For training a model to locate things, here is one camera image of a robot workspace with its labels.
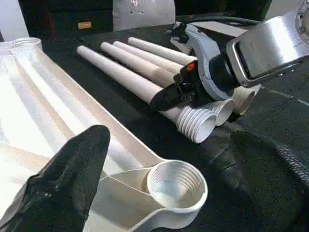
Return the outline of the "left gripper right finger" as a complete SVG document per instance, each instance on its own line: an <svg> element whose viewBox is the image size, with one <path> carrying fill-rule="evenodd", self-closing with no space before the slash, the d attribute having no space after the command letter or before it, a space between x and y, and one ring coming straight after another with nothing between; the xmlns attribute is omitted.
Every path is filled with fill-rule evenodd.
<svg viewBox="0 0 309 232"><path fill-rule="evenodd" d="M253 132L231 135L261 232L309 230L309 169L284 144Z"/></svg>

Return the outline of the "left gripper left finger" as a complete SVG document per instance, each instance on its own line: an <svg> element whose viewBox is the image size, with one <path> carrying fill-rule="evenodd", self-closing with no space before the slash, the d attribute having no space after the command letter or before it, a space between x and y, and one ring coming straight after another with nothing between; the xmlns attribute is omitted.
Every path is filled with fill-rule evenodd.
<svg viewBox="0 0 309 232"><path fill-rule="evenodd" d="M110 130L94 125L30 176L0 220L2 232L81 232L98 189Z"/></svg>

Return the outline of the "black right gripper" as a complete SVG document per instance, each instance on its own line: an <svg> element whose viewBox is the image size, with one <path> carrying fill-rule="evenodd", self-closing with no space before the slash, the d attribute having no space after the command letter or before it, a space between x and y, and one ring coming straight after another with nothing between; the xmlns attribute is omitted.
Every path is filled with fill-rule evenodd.
<svg viewBox="0 0 309 232"><path fill-rule="evenodd" d="M198 61L183 66L174 76L174 84L154 95L150 108L159 112L185 103L206 103L206 92L198 73Z"/></svg>

